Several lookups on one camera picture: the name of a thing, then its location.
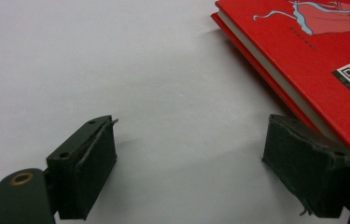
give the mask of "book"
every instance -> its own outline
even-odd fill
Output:
[[[350,0],[219,0],[218,26],[294,114],[350,148]]]

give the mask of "dark green plastic part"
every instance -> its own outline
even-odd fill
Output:
[[[53,224],[43,172],[26,169],[0,182],[0,224]]]
[[[87,218],[117,161],[116,122],[111,116],[86,122],[47,157],[61,219]]]
[[[287,189],[317,217],[339,217],[350,150],[295,119],[271,115],[264,156]]]

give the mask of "white surface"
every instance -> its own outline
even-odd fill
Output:
[[[214,1],[0,1],[0,180],[111,114],[119,160],[86,222],[346,223],[303,216],[260,162],[287,110]]]

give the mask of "hole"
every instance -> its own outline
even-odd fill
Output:
[[[339,152],[339,151],[334,151],[334,154],[337,156],[344,156],[345,155],[343,152]]]
[[[67,158],[69,156],[69,153],[68,152],[63,152],[59,155],[60,158],[64,159],[64,158]]]
[[[32,173],[21,173],[12,177],[11,180],[9,181],[9,184],[12,186],[19,186],[29,182],[32,179],[33,179]]]

